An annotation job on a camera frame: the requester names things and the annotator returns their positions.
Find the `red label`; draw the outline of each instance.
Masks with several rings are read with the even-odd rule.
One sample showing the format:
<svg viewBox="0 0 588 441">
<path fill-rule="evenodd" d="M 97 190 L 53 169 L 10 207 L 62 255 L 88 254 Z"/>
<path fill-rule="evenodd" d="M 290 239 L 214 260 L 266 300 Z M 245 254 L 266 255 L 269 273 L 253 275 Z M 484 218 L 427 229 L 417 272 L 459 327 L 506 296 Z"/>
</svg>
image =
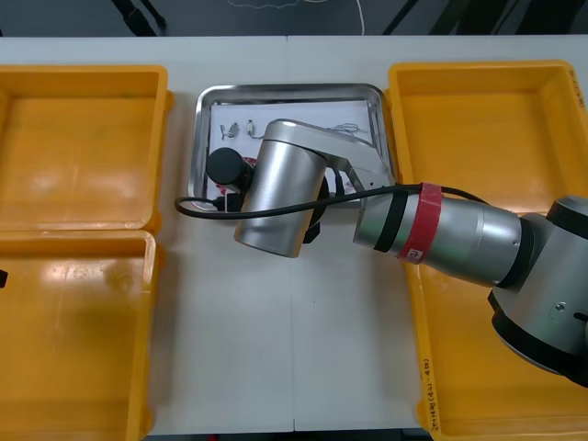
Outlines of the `red label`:
<svg viewBox="0 0 588 441">
<path fill-rule="evenodd" d="M 439 226 L 442 201 L 441 187 L 423 182 L 413 227 L 406 243 L 397 255 L 399 259 L 420 264 L 429 254 Z"/>
</svg>

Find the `black hose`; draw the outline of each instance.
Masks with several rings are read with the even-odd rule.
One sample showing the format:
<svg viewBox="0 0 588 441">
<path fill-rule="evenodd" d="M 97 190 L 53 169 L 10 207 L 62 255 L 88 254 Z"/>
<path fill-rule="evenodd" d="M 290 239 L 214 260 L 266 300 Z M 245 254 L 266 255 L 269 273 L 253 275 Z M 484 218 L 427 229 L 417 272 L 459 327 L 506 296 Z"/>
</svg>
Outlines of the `black hose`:
<svg viewBox="0 0 588 441">
<path fill-rule="evenodd" d="M 363 199 L 363 198 L 371 198 L 374 196 L 380 195 L 388 195 L 390 193 L 394 193 L 396 191 L 409 191 L 413 193 L 418 193 L 421 191 L 422 185 L 421 184 L 410 184 L 410 185 L 403 185 L 397 184 L 395 186 L 389 187 L 380 187 L 374 188 L 373 190 L 366 190 L 366 191 L 359 191 L 357 193 L 351 195 L 343 195 L 343 196 L 336 196 L 334 198 L 328 199 L 320 199 L 314 200 L 313 202 L 306 202 L 304 204 L 297 204 L 297 205 L 290 205 L 288 207 L 281 207 L 279 209 L 264 209 L 262 211 L 246 211 L 246 212 L 239 212 L 239 213 L 210 213 L 210 212 L 203 212 L 203 211 L 195 211 L 192 209 L 187 209 L 186 207 L 182 206 L 185 202 L 206 202 L 209 203 L 208 199 L 205 198 L 192 198 L 192 197 L 183 197 L 177 198 L 175 200 L 175 209 L 180 213 L 189 216 L 190 218 L 198 218 L 198 219 L 210 219 L 210 220 L 218 220 L 218 221 L 239 221 L 244 219 L 256 219 L 256 218 L 271 218 L 274 216 L 282 216 L 284 214 L 289 213 L 296 213 L 299 211 L 306 211 L 307 209 L 321 209 L 324 207 L 329 207 L 335 204 L 341 204 L 343 202 L 348 202 L 350 200 L 355 199 Z M 459 196 L 461 198 L 473 200 L 476 202 L 480 202 L 482 204 L 486 204 L 486 202 L 467 191 L 459 190 L 457 188 L 452 187 L 441 187 L 441 191 L 443 193 L 447 193 L 449 195 Z"/>
</svg>

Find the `table surface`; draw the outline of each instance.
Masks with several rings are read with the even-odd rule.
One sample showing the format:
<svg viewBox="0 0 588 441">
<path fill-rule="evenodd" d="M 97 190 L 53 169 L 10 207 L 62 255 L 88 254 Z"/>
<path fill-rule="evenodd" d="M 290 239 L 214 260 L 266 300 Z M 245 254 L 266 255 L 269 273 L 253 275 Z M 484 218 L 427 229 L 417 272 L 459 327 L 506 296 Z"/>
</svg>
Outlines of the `table surface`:
<svg viewBox="0 0 588 441">
<path fill-rule="evenodd" d="M 212 85 L 387 87 L 396 62 L 562 59 L 588 84 L 588 36 L 1 39 L 1 63 L 156 63 L 169 73 L 153 331 L 152 433 L 414 427 L 419 400 L 406 281 L 391 255 L 352 244 L 357 213 L 327 211 L 298 259 L 185 218 L 196 99 Z"/>
</svg>

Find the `robotic arm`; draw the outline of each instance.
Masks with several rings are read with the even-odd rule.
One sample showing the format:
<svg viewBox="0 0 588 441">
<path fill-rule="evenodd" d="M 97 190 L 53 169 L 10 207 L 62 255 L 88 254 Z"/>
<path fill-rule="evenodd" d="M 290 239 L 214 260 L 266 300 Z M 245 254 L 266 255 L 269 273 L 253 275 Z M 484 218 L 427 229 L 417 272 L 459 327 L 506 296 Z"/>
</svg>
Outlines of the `robotic arm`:
<svg viewBox="0 0 588 441">
<path fill-rule="evenodd" d="M 176 208 L 197 218 L 239 219 L 237 242 L 296 257 L 327 167 L 347 173 L 362 198 L 355 243 L 492 287 L 492 326 L 504 343 L 588 387 L 586 198 L 560 198 L 547 217 L 519 218 L 479 199 L 446 198 L 443 187 L 387 187 L 394 180 L 370 144 L 279 119 L 267 126 L 239 216 L 186 209 L 191 198 Z M 367 191 L 382 187 L 390 191 Z"/>
</svg>

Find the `yellow tray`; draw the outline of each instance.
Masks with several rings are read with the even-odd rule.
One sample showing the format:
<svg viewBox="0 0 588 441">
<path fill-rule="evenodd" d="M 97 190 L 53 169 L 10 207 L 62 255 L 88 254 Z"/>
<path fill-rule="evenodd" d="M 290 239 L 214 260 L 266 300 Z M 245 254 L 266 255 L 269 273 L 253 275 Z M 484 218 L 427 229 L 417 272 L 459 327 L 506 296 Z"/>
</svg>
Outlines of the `yellow tray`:
<svg viewBox="0 0 588 441">
<path fill-rule="evenodd" d="M 158 230 L 161 66 L 0 67 L 0 231 Z"/>
<path fill-rule="evenodd" d="M 0 439 L 145 436 L 158 265 L 148 232 L 2 232 Z"/>
<path fill-rule="evenodd" d="M 467 190 L 518 213 L 588 196 L 588 130 L 565 62 L 406 63 L 390 69 L 403 183 Z M 488 288 L 406 266 L 435 439 L 588 439 L 588 390 L 531 366 L 492 329 Z"/>
</svg>

